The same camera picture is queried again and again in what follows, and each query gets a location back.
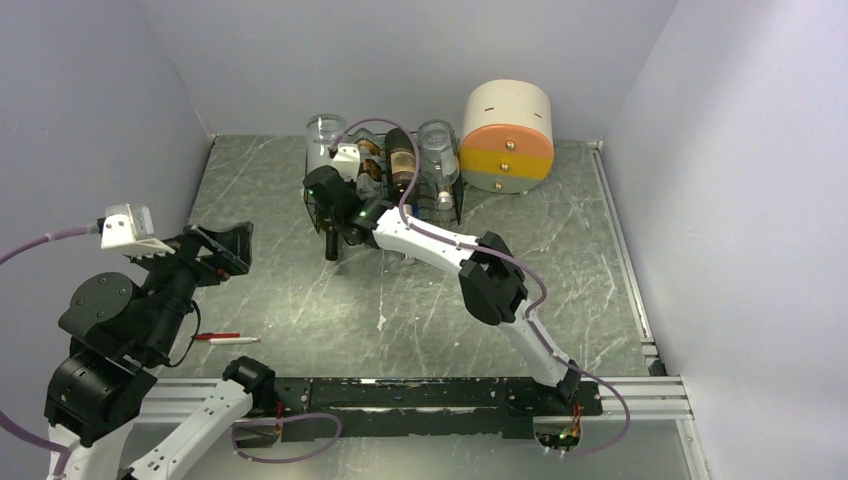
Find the dark green wine bottle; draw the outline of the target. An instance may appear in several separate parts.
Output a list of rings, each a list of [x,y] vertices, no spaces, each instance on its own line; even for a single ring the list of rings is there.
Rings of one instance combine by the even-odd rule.
[[[339,234],[336,227],[332,224],[327,224],[325,231],[325,251],[324,257],[327,261],[335,262],[339,258]]]

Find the clear bottle gold top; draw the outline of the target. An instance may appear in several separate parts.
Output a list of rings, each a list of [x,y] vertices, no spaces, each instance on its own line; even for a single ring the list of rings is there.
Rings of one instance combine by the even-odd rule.
[[[381,198],[383,195],[383,170],[381,149],[377,137],[368,129],[360,128],[352,135],[360,155],[356,178],[356,192],[362,200]]]

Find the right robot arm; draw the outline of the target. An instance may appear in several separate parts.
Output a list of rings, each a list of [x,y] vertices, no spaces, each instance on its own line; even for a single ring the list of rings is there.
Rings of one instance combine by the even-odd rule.
[[[416,220],[383,199],[362,200],[329,165],[307,173],[305,192],[351,245],[402,253],[457,277],[468,313],[498,328],[539,386],[542,406],[562,414],[578,399],[581,374],[538,318],[528,297],[532,271],[513,257],[499,235],[458,234]]]

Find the clear bottle white cap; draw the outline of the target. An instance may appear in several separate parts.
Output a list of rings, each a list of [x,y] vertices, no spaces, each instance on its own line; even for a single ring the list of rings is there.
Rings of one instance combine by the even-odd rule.
[[[329,147],[346,127],[346,120],[336,114],[322,113],[309,119],[305,136],[306,174],[331,163]]]

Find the round clear bottle silver cap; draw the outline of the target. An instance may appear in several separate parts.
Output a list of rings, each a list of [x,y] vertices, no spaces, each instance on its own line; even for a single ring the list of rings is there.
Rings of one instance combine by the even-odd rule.
[[[416,133],[422,157],[422,173],[435,194],[439,211],[455,210],[458,200],[454,184],[460,176],[456,136],[445,120],[431,119],[422,123]]]

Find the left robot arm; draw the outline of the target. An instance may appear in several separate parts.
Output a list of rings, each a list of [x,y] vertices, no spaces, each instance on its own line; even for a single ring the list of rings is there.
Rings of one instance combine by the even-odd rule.
[[[170,353],[201,287],[248,273],[251,222],[215,231],[188,225],[167,240],[126,213],[112,213],[93,232],[105,251],[143,268],[136,283],[118,272],[97,274],[74,292],[59,327],[71,338],[68,358],[48,385],[45,416],[54,479],[178,479],[236,420],[278,410],[274,371],[239,357],[201,407],[150,453],[120,466],[154,369]]]

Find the green wine bottle label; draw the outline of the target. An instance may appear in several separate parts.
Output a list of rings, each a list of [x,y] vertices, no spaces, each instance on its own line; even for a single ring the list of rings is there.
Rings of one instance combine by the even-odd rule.
[[[385,135],[385,152],[389,167],[389,192],[394,203],[398,203],[409,190],[414,173],[418,172],[413,143],[400,128],[393,128]]]

